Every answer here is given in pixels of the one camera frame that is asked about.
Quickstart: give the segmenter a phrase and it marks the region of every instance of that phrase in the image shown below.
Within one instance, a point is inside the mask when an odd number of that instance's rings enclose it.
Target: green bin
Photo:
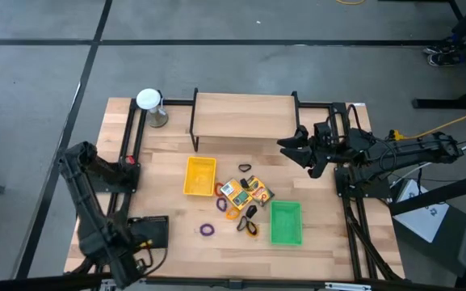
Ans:
[[[271,202],[271,243],[289,246],[303,244],[303,218],[299,202]]]

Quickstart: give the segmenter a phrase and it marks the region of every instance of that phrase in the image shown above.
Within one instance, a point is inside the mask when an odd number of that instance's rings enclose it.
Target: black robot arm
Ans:
[[[314,179],[321,177],[328,162],[343,164],[335,171],[337,189],[339,193],[359,197],[377,196],[379,191],[375,188],[397,169],[421,162],[452,163],[463,155],[457,141],[441,132],[414,140],[384,141],[362,129],[351,128],[337,137],[327,122],[314,124],[311,137],[300,125],[293,137],[277,143],[283,147],[282,154],[303,168],[308,167],[309,176]]]
[[[134,254],[142,248],[166,247],[167,217],[127,219],[124,211],[106,217],[95,195],[98,187],[120,188],[132,193],[137,186],[139,167],[125,162],[106,162],[97,155],[96,147],[83,142],[67,149],[59,159],[62,176],[80,220],[79,247],[86,257],[74,273],[87,273],[94,265],[109,265],[119,288],[139,280],[147,267]]]

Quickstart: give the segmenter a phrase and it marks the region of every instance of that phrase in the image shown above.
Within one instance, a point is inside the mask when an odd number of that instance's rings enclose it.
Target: wooden shelf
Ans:
[[[196,93],[194,106],[195,137],[279,139],[296,131],[293,95]]]

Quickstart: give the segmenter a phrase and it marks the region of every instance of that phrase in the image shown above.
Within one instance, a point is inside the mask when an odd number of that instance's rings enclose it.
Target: wooden board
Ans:
[[[296,131],[293,96],[198,93],[196,137],[283,138]]]
[[[125,98],[108,101],[97,143],[99,155],[108,161],[118,157],[129,102],[130,99]],[[196,154],[188,134],[191,107],[166,106],[166,110],[170,120],[165,127],[145,127],[139,157],[141,181],[130,208],[131,217],[170,216],[169,254],[164,265],[152,276],[353,280],[346,224],[342,203],[336,196],[333,165],[327,167],[320,179],[310,179],[306,170],[280,154],[279,147],[270,139],[201,137]],[[358,112],[362,126],[369,130],[366,108],[359,106]],[[310,129],[314,122],[325,120],[327,114],[325,109],[300,109],[301,124]],[[136,114],[135,124],[138,118],[139,114]],[[216,209],[215,197],[184,195],[187,157],[193,155],[217,159],[218,181],[256,175],[276,194],[276,200],[299,201],[303,209],[303,245],[271,245],[269,207],[258,207],[253,221],[258,224],[260,235],[251,238],[245,232],[236,231],[237,220],[227,220]],[[242,174],[237,165],[246,162],[253,167]],[[102,209],[107,209],[108,193],[99,194],[99,200]],[[366,199],[365,205],[373,243],[394,272],[403,276],[387,207],[373,199]],[[200,235],[199,227],[203,223],[212,223],[216,233],[211,237]],[[159,262],[162,252],[154,251],[154,264]],[[359,253],[363,274],[367,276],[360,243]],[[145,255],[139,253],[136,256],[147,259]],[[76,268],[82,260],[75,232],[65,270]]]

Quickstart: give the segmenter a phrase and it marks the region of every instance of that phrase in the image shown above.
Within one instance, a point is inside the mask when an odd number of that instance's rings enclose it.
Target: concrete floor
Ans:
[[[90,39],[103,3],[0,0],[0,38]],[[460,7],[466,11],[466,1]],[[443,38],[455,22],[446,3],[127,0],[114,2],[103,38],[417,40]],[[6,185],[0,196],[0,280],[11,275],[87,52],[86,46],[0,47],[0,184]],[[389,129],[418,133],[466,113],[411,108],[416,97],[454,98],[466,91],[466,64],[438,69],[425,59],[420,48],[100,47],[70,143],[96,141],[108,97],[133,97],[146,87],[168,98],[190,98],[195,86],[257,94],[297,90],[302,100],[366,103],[377,136]],[[466,139],[466,121],[445,132]],[[433,165],[424,177],[464,178],[466,156],[456,165]],[[466,196],[451,204],[466,209]],[[31,276],[62,272],[74,219],[60,180]],[[453,285],[453,274],[399,245],[409,279]]]

